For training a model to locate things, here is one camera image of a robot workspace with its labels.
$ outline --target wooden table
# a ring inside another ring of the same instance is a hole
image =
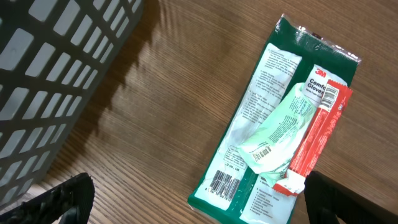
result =
[[[40,186],[89,173],[91,223],[209,223],[187,197],[282,13],[363,59],[316,170],[398,213],[395,0],[146,0]],[[297,203],[292,223],[308,223]]]

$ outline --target gray plastic basket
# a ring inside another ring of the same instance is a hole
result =
[[[43,178],[143,7],[0,1],[0,209]]]

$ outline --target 3m comfort grip glove package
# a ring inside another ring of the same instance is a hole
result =
[[[221,223],[289,222],[296,198],[273,190],[272,184],[248,167],[237,147],[261,127],[296,84],[301,83],[298,90],[315,109],[329,79],[351,84],[360,59],[316,36],[282,15],[210,165],[188,198],[192,208]],[[283,178],[285,172],[276,175]]]

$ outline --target red stick pack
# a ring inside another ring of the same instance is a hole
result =
[[[305,178],[317,163],[352,93],[347,86],[328,81],[307,135],[296,150],[285,178],[277,181],[274,190],[287,196],[296,196],[304,190]]]

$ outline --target rectangular hole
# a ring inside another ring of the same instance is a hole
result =
[[[105,0],[94,0],[93,5],[97,10],[100,10]]]
[[[54,31],[60,35],[65,35],[72,22],[75,20],[79,10],[80,6],[74,0],[70,0],[54,26]]]
[[[112,48],[113,48],[113,44],[110,43],[108,49],[106,49],[104,55],[103,55],[102,58],[101,58],[101,61],[100,61],[101,63],[104,63],[105,60],[108,58],[108,55],[109,55],[109,53],[111,53]]]
[[[55,93],[52,96],[52,98],[51,98],[49,104],[47,105],[47,107],[45,108],[41,118],[48,118],[51,115],[52,111],[55,108],[55,105],[57,105],[58,100],[60,98],[61,98],[61,94],[60,93]]]
[[[29,9],[29,14],[38,21],[44,22],[54,8],[57,0],[35,0]]]
[[[18,28],[0,54],[0,69],[15,69],[33,41],[33,35]]]
[[[35,144],[38,136],[42,132],[43,128],[35,128],[32,133],[30,134],[29,138],[26,140],[24,147],[22,147],[21,151],[19,153],[27,152],[29,151],[33,144]]]
[[[79,46],[81,40],[87,34],[88,29],[90,28],[93,21],[87,15],[81,21],[79,28],[77,28],[75,35],[73,35],[72,39],[70,40],[71,43]]]
[[[114,20],[111,24],[112,30],[115,30],[115,28],[118,26],[118,24],[120,23],[120,20],[122,19],[123,16],[124,16],[124,9],[123,9],[123,7],[120,7],[118,14],[116,15],[116,17],[114,18]]]
[[[81,71],[79,77],[77,78],[77,80],[73,84],[73,87],[79,87],[80,86],[80,84],[82,83],[83,79],[86,77],[87,73],[90,71],[90,69],[91,69],[91,67],[86,65],[86,67],[83,69],[83,71]]]
[[[70,83],[70,80],[72,80],[72,78],[75,76],[77,70],[80,68],[81,66],[81,61],[76,60],[75,63],[73,63],[72,67],[70,67],[69,72],[67,73],[67,75],[65,76],[65,78],[63,78],[62,80],[62,84],[67,85]]]
[[[44,133],[42,140],[40,140],[39,144],[37,145],[37,148],[45,146],[47,141],[49,140],[51,134],[54,132],[55,125],[51,125],[47,131]]]
[[[62,131],[65,129],[66,125],[67,124],[61,124],[61,126],[58,128],[58,131],[55,133],[54,137],[52,138],[50,144],[57,142],[58,138],[60,137]]]
[[[40,157],[40,160],[37,162],[37,164],[36,164],[36,166],[33,168],[32,172],[35,172],[35,171],[39,170],[39,169],[42,167],[42,165],[43,165],[45,159],[47,158],[47,156],[48,156],[49,154],[50,154],[50,151],[47,151],[47,152],[43,153],[42,157]]]
[[[90,87],[91,82],[93,82],[93,80],[94,80],[95,76],[97,75],[97,73],[98,73],[97,70],[94,70],[94,71],[91,73],[90,77],[88,77],[88,79],[87,79],[85,85],[83,86],[83,89],[84,89],[84,90],[87,90],[88,87]]]
[[[109,18],[112,16],[114,10],[116,9],[116,6],[118,6],[119,0],[112,0],[111,3],[109,4],[108,8],[106,9],[104,13],[104,20],[107,22]]]
[[[60,108],[58,109],[57,113],[55,114],[56,118],[59,118],[63,115],[63,112],[65,111],[65,108],[68,106],[70,99],[72,98],[72,95],[67,95],[65,99],[63,100]]]
[[[5,203],[8,203],[14,196],[17,189],[18,189],[18,186],[15,186],[15,187],[9,189],[8,192],[6,193],[6,195],[4,196],[4,198],[1,200],[0,206],[4,205]]]
[[[24,168],[22,168],[21,172],[19,173],[19,175],[17,176],[17,179],[20,179],[22,177],[25,177],[25,175],[27,174],[27,172],[29,171],[30,167],[33,165],[33,163],[35,162],[37,156],[32,156],[31,158],[28,159],[28,161],[26,162]]]
[[[54,53],[55,47],[48,43],[44,43],[42,48],[33,59],[32,63],[27,68],[25,75],[37,77],[43,70],[44,66],[47,64],[51,55]]]
[[[129,18],[125,18],[122,25],[120,26],[118,32],[116,33],[116,37],[119,38],[122,35],[124,29],[126,28],[127,24],[129,23]]]
[[[135,3],[132,5],[132,13],[135,13],[137,11],[138,6],[140,5],[141,0],[136,0]]]
[[[104,36],[101,43],[99,43],[99,46],[97,47],[97,49],[95,50],[95,52],[93,54],[94,59],[97,59],[98,56],[100,56],[100,53],[104,50],[106,43],[108,43],[108,38],[106,36]]]
[[[55,63],[54,67],[51,69],[51,72],[47,76],[46,80],[54,82],[57,80],[58,76],[61,74],[63,68],[68,63],[70,56],[66,53],[62,53],[58,61]]]
[[[0,159],[8,157],[12,154],[24,134],[25,130],[18,130],[13,132],[11,137],[8,139],[6,145],[4,145],[3,149],[0,152]]]
[[[20,189],[18,195],[21,195],[21,194],[27,192],[27,189],[29,189],[29,187],[32,185],[32,181],[33,181],[33,178],[26,181],[24,183],[24,185],[22,186],[22,188]]]
[[[26,88],[15,88],[7,103],[0,111],[0,121],[10,120],[14,117],[28,92],[29,90]]]
[[[100,37],[101,33],[102,32],[101,32],[100,28],[96,27],[93,34],[91,35],[90,39],[88,39],[88,42],[85,45],[85,48],[83,49],[84,52],[88,53],[91,51],[94,44],[97,42],[98,38]]]
[[[12,179],[12,177],[14,176],[15,172],[17,171],[21,163],[22,161],[11,164],[11,166],[8,168],[8,170],[0,180],[0,187],[8,184],[8,182]]]
[[[30,103],[22,119],[34,118],[46,96],[47,96],[46,91],[38,91],[35,95],[35,98],[33,98],[32,102]]]
[[[71,116],[75,112],[76,107],[79,105],[80,101],[81,101],[81,96],[75,98],[75,100],[73,101],[72,105],[68,110],[67,116]]]

